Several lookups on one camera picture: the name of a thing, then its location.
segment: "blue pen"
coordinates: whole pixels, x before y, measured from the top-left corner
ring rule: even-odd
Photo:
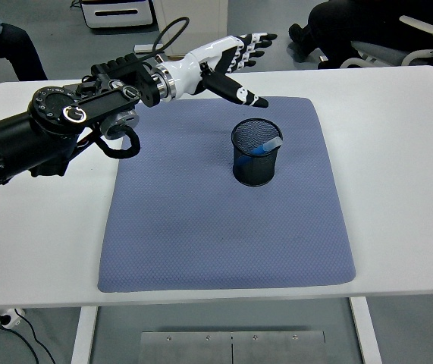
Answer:
[[[270,139],[268,142],[263,143],[261,146],[257,146],[255,149],[252,149],[250,152],[251,155],[263,155],[265,153],[268,153],[275,148],[278,148],[283,144],[283,140],[276,136],[273,139]],[[235,165],[245,165],[246,163],[250,162],[252,160],[252,157],[248,155],[242,155],[235,161]]]

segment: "blue mat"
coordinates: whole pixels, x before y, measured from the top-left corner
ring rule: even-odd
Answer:
[[[331,165],[308,99],[267,109],[222,99],[137,106],[142,149],[121,161],[99,269],[102,292],[305,287],[356,275]],[[231,131],[282,130],[275,176],[233,176]]]

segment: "black mesh pen holder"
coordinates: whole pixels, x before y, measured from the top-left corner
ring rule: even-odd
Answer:
[[[233,175],[247,186],[268,183],[275,174],[275,161],[280,148],[265,151],[262,147],[282,132],[271,121],[252,118],[241,121],[231,132],[233,143]]]

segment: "table leg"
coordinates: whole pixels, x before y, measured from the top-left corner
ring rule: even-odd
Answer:
[[[81,307],[71,364],[89,364],[98,306]]]
[[[358,335],[363,363],[382,364],[366,297],[351,297],[350,305],[353,311],[354,325]]]

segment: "black pants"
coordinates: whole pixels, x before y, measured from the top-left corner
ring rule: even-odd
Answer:
[[[0,58],[7,58],[19,81],[47,80],[31,38],[25,30],[2,24]]]
[[[302,46],[320,48],[335,67],[358,56],[351,40],[404,51],[433,48],[433,36],[401,23],[400,12],[386,2],[330,0],[312,9]]]

